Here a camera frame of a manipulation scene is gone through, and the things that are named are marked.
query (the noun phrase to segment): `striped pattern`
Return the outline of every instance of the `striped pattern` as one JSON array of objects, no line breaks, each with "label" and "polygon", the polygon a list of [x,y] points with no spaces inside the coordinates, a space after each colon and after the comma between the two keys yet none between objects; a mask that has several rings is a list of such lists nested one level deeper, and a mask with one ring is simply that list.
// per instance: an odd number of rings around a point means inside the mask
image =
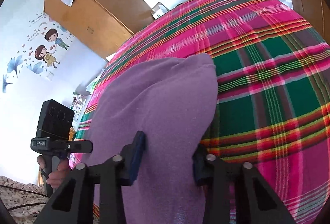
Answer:
[{"label": "striped pattern", "polygon": [[107,65],[77,138],[125,70],[198,53],[211,55],[218,80],[217,127],[201,143],[225,161],[255,163],[297,223],[312,223],[330,194],[330,47],[277,0],[190,0],[154,21]]}]

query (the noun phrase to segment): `black cable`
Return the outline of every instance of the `black cable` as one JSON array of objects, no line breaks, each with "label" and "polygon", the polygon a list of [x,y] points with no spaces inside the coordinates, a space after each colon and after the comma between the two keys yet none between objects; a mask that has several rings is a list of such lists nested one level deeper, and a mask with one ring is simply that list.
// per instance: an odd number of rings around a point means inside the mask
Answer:
[{"label": "black cable", "polygon": [[19,206],[15,206],[12,208],[7,209],[7,211],[12,211],[18,208],[22,208],[22,207],[27,207],[27,206],[35,206],[35,205],[45,205],[46,203],[35,203],[35,204],[27,204],[27,205],[19,205]]},{"label": "black cable", "polygon": [[34,192],[34,191],[28,191],[28,190],[17,189],[17,188],[13,188],[13,187],[5,186],[5,185],[0,185],[0,187],[7,188],[7,189],[12,189],[12,190],[24,191],[24,192],[28,192],[28,193],[33,193],[33,194],[37,194],[37,195],[40,195],[40,196],[44,196],[44,197],[49,198],[49,197],[48,197],[47,195],[45,195],[45,194],[38,193],[38,192]]}]

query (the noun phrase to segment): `purple cloth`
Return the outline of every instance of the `purple cloth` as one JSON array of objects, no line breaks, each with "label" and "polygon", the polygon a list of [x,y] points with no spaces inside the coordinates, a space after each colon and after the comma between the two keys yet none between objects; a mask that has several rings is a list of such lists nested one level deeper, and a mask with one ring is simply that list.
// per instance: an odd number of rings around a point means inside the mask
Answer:
[{"label": "purple cloth", "polygon": [[103,163],[136,131],[146,134],[138,178],[123,187],[128,224],[202,223],[205,197],[194,183],[192,155],[216,103],[216,71],[207,54],[137,64],[105,89],[86,134],[94,150],[82,162]]}]

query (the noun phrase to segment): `silver bolt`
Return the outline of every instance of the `silver bolt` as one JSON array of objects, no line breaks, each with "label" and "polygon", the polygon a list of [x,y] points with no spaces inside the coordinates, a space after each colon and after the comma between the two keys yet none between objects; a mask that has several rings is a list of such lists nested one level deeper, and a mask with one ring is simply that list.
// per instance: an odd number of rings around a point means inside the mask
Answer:
[{"label": "silver bolt", "polygon": [[86,164],[84,164],[84,163],[79,163],[79,164],[77,164],[76,166],[75,166],[75,168],[77,169],[77,170],[82,170],[82,169],[84,169],[86,167]]},{"label": "silver bolt", "polygon": [[123,159],[123,157],[121,157],[120,155],[115,155],[115,156],[112,157],[112,160],[116,161],[116,162],[121,161],[122,159]]},{"label": "silver bolt", "polygon": [[209,161],[215,161],[217,159],[217,157],[213,154],[208,154],[206,156],[206,159],[209,160]]},{"label": "silver bolt", "polygon": [[250,162],[245,162],[243,163],[243,167],[246,169],[251,169],[253,167],[253,164]]}]

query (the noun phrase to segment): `cartoon couple decal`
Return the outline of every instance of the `cartoon couple decal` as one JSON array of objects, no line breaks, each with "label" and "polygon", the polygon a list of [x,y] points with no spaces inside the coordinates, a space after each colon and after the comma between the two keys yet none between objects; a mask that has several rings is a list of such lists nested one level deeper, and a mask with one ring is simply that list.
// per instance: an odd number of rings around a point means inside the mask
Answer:
[{"label": "cartoon couple decal", "polygon": [[[45,35],[45,39],[49,42],[54,41],[56,46],[58,45],[66,50],[68,49],[68,47],[70,47],[69,45],[66,45],[66,43],[63,42],[61,38],[58,37],[58,33],[56,29],[53,28],[48,30],[48,32]],[[44,45],[40,45],[38,46],[38,48],[36,48],[34,52],[34,56],[38,60],[44,60],[45,63],[47,64],[47,67],[54,66],[54,68],[57,68],[57,66],[55,66],[55,63],[59,64],[59,62],[57,62],[56,58],[52,56],[54,53],[55,51],[53,53],[50,53]]]}]

